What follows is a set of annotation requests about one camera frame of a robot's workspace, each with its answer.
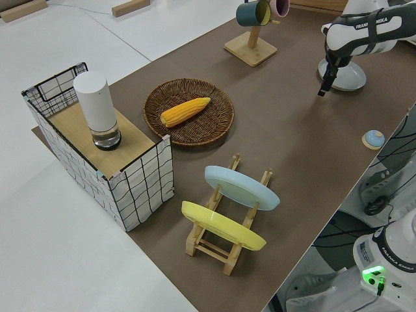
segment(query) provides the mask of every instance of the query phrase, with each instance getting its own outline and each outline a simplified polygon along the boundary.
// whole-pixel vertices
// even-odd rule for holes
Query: pink mug
[[[284,18],[289,12],[289,0],[270,0],[272,18]]]

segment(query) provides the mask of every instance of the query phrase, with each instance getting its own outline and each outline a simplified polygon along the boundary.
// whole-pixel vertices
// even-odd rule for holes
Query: yellow plate
[[[210,232],[250,250],[260,250],[266,241],[236,221],[189,201],[182,201],[182,213]]]

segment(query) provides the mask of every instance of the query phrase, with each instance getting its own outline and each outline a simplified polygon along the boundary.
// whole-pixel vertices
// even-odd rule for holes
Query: green light
[[[363,270],[363,279],[369,283],[369,279],[374,275],[377,276],[378,274],[380,274],[382,271],[384,271],[384,266],[378,265],[378,266],[374,266],[372,268],[367,268],[365,270]],[[380,278],[380,283],[383,283],[384,278],[381,277]]]

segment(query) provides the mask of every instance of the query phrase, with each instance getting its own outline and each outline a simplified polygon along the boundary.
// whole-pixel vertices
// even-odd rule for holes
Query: brown table mat
[[[281,25],[262,27],[260,37],[278,52],[256,68],[223,49],[249,30],[232,20],[110,86],[115,107],[154,140],[142,106],[166,81],[209,81],[235,106],[225,140],[173,148],[175,196],[128,233],[199,311],[261,311],[376,156],[361,136],[377,129],[388,138],[415,102],[415,48],[405,43],[353,58],[367,74],[363,89],[318,97],[320,28],[333,20],[332,14],[291,9]],[[199,251],[185,255],[192,224],[182,216],[181,202],[204,205],[212,191],[204,168],[227,166],[236,152],[239,171],[254,179],[273,169],[269,187],[281,204],[257,213],[252,229],[267,245],[243,250],[229,277],[220,261]],[[241,222],[246,213],[227,198],[217,211]]]

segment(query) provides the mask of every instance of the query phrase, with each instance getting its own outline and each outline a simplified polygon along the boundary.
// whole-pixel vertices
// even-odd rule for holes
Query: franka emika robot
[[[318,95],[324,96],[353,56],[389,51],[397,40],[416,40],[416,0],[397,6],[387,0],[349,0],[343,15],[321,30],[328,65]],[[370,306],[383,298],[396,307],[389,311],[416,312],[416,209],[358,238],[353,256],[357,267],[351,281],[374,296],[353,311],[373,311]]]
[[[416,40],[416,1],[389,6],[387,0],[349,0],[343,15],[321,30],[328,65],[318,95],[324,96],[353,56],[389,51],[397,40]]]

